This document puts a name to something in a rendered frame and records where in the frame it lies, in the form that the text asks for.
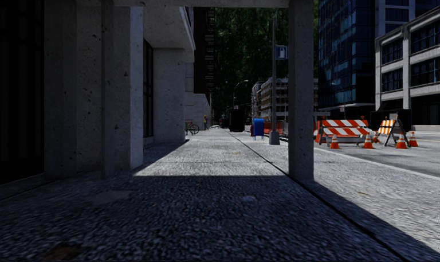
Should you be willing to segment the dark box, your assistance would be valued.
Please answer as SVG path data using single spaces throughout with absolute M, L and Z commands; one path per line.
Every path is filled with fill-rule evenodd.
M 230 125 L 231 132 L 242 132 L 245 130 L 245 114 L 244 110 L 240 108 L 233 108 L 230 111 Z

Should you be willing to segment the blue letter box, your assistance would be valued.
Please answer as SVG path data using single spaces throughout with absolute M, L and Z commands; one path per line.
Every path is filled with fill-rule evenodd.
M 264 140 L 264 137 L 265 137 L 264 129 L 265 129 L 265 121 L 264 121 L 264 119 L 254 118 L 253 119 L 253 137 L 254 137 L 254 140 L 256 140 L 256 138 L 258 136 L 260 136 L 261 139 Z

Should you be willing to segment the row of buildings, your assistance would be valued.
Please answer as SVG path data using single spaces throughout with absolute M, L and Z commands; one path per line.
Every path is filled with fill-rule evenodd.
M 288 121 L 288 78 L 276 80 L 276 119 Z M 252 118 L 272 121 L 272 78 L 252 87 Z

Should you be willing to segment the orange plastic barrier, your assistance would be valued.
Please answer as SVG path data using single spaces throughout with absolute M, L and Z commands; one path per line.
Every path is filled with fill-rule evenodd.
M 265 134 L 269 134 L 272 131 L 272 122 L 265 122 L 264 123 L 264 133 Z M 276 131 L 282 135 L 284 133 L 284 121 L 283 120 L 279 120 L 276 123 Z

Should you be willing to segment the trees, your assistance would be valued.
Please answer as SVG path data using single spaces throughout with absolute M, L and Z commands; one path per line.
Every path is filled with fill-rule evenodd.
M 215 10 L 215 93 L 218 120 L 234 104 L 251 100 L 254 83 L 272 77 L 272 26 L 277 10 L 276 44 L 288 46 L 288 59 L 277 62 L 277 75 L 289 78 L 289 124 L 313 123 L 314 0 L 290 0 L 286 8 Z

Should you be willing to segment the dark brick building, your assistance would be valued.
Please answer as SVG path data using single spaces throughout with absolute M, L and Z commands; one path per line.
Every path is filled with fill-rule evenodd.
M 210 104 L 214 91 L 214 31 L 215 9 L 194 7 L 194 93 L 205 95 Z

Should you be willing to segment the orange white striped barrier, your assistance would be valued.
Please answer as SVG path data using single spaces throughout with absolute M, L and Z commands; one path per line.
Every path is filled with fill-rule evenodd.
M 315 142 L 326 143 L 329 147 L 332 137 L 336 135 L 339 143 L 363 143 L 365 137 L 371 130 L 368 128 L 368 121 L 358 120 L 332 120 L 323 119 L 318 121 L 318 130 Z

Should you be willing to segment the pale concrete building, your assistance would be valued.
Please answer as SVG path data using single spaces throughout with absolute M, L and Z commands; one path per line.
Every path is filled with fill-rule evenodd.
M 195 90 L 197 7 L 288 9 L 288 173 L 313 178 L 315 0 L 0 0 L 0 181 L 143 164 L 209 110 Z

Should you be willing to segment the blue glass tower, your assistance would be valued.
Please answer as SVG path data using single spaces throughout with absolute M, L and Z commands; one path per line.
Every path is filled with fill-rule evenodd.
M 375 39 L 440 0 L 318 0 L 318 109 L 358 119 L 375 109 Z

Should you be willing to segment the small orange white barrier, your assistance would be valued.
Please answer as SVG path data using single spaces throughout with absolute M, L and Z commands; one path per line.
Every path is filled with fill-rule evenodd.
M 382 121 L 378 129 L 379 136 L 381 134 L 387 135 L 384 146 L 387 146 L 388 141 L 390 139 L 394 141 L 396 146 L 397 140 L 399 139 L 399 135 L 401 132 L 403 132 L 406 136 L 406 130 L 403 128 L 403 124 L 399 119 L 384 120 Z

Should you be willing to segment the grey concrete office building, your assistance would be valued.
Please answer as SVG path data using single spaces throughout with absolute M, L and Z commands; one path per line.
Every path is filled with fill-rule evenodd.
M 375 40 L 371 121 L 391 115 L 408 130 L 440 131 L 440 6 Z

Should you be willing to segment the sign on a post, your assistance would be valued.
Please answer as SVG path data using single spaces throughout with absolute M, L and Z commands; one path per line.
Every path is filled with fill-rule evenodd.
M 280 145 L 280 135 L 276 131 L 277 112 L 276 112 L 276 80 L 277 80 L 277 66 L 276 66 L 276 27 L 277 27 L 277 10 L 274 11 L 273 26 L 272 26 L 272 131 L 269 133 L 269 144 Z

